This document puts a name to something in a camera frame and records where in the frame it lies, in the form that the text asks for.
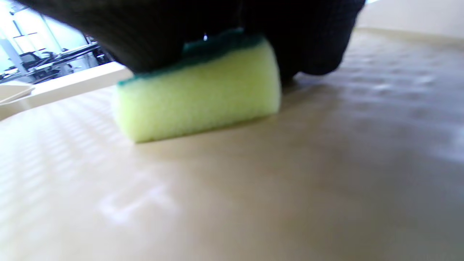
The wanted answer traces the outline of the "person's right hand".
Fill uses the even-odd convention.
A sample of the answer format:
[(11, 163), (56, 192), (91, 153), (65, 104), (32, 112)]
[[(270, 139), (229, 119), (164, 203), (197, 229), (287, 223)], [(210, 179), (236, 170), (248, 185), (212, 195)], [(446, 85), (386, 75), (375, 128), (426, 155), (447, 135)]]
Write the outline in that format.
[(263, 34), (283, 80), (343, 61), (364, 0), (21, 0), (92, 36), (135, 74), (177, 62), (184, 45), (235, 28)]

